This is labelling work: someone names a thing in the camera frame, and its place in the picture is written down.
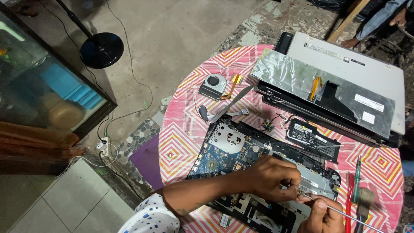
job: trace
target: person's hand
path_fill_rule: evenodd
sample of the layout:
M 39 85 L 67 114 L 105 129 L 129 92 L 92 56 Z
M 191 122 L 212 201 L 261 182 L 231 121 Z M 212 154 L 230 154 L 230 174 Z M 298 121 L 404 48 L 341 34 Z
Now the person's hand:
M 394 26 L 398 24 L 399 27 L 404 26 L 407 23 L 407 20 L 405 19 L 405 12 L 407 12 L 407 9 L 402 9 L 393 20 L 390 22 L 390 26 Z
M 344 233 L 344 217 L 327 208 L 327 205 L 339 211 L 343 211 L 341 203 L 324 196 L 308 194 L 315 200 L 298 196 L 298 203 L 304 202 L 312 209 L 309 218 L 301 223 L 298 233 Z
M 293 163 L 263 155 L 242 172 L 241 182 L 247 186 L 247 193 L 274 202 L 295 200 L 297 197 L 301 173 Z M 288 188 L 282 190 L 280 184 Z

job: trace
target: black lamp base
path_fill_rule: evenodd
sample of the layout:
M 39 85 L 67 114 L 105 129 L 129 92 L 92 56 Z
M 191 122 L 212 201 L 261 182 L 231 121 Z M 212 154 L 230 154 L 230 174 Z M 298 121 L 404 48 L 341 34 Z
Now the black lamp base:
M 88 38 L 79 50 L 83 63 L 93 69 L 103 69 L 117 62 L 124 52 L 124 43 L 119 36 L 101 32 Z

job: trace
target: round table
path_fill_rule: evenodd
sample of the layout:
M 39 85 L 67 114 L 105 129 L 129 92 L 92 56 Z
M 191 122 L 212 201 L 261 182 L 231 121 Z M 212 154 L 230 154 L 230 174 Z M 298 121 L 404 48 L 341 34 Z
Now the round table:
M 227 80 L 225 92 L 228 93 L 232 81 L 230 77 L 240 74 L 244 77 L 242 83 L 236 86 L 232 97 L 243 88 L 254 85 L 256 81 L 249 73 L 264 48 L 272 45 L 254 45 L 235 48 L 210 58 L 194 69 L 178 86 L 166 110 L 159 135 L 159 163 L 164 184 L 170 184 L 185 179 L 193 166 L 200 151 L 208 124 L 197 114 L 200 105 L 207 107 L 210 114 L 216 114 L 231 102 L 229 100 L 215 102 L 197 91 L 208 74 L 220 73 Z M 256 129 L 262 130 L 261 123 L 272 119 L 276 114 L 288 118 L 291 114 L 262 102 L 262 96 L 253 90 L 231 107 L 229 112 L 239 112 L 240 109 L 250 110 L 247 116 L 234 116 L 233 121 L 243 121 Z M 286 126 L 281 126 L 280 117 L 273 125 L 276 127 L 269 133 L 286 143 Z M 372 148 L 350 138 L 335 133 L 329 129 L 317 126 L 324 135 L 337 139 L 343 146 L 339 151 L 338 165 L 327 162 L 327 166 L 339 172 L 342 178 L 338 201 L 345 206 L 346 174 L 355 172 L 358 156 L 362 154 L 361 186 L 377 193 L 375 206 L 371 208 L 368 224 L 384 232 L 394 232 L 397 227 L 403 204 L 403 175 L 401 160 L 397 149 Z M 352 207 L 352 215 L 356 215 L 356 207 Z M 219 226 L 221 214 L 207 206 L 202 206 L 181 219 L 184 230 L 188 232 L 254 232 L 236 219 L 231 220 L 226 230 Z M 365 232 L 374 232 L 365 228 Z

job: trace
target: power strip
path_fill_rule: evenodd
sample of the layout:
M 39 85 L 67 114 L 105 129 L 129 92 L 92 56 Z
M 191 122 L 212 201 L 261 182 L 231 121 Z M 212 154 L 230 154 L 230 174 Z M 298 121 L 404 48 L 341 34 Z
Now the power strip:
M 97 146 L 96 146 L 96 148 L 98 149 L 98 150 L 100 150 L 100 151 L 102 151 L 102 153 L 101 153 L 101 157 L 103 157 L 103 158 L 105 158 L 105 157 L 108 157 L 108 156 L 110 156 L 111 155 L 111 153 L 112 153 L 112 150 L 111 150 L 111 140 L 109 139 L 109 137 L 105 137 L 105 138 L 102 138 L 102 140 L 104 141 L 104 142 L 100 142 Z

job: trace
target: tattoo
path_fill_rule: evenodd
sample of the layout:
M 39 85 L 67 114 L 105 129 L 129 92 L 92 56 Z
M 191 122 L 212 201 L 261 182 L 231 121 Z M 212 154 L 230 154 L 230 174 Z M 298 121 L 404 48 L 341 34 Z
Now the tattoo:
M 187 214 L 195 211 L 196 209 L 198 209 L 198 208 L 200 208 L 202 206 L 204 206 L 204 203 L 196 203 L 195 206 L 193 208 L 189 209 L 189 210 L 187 210 L 187 209 L 176 209 L 175 211 L 179 215 L 184 216 L 184 215 L 187 215 Z

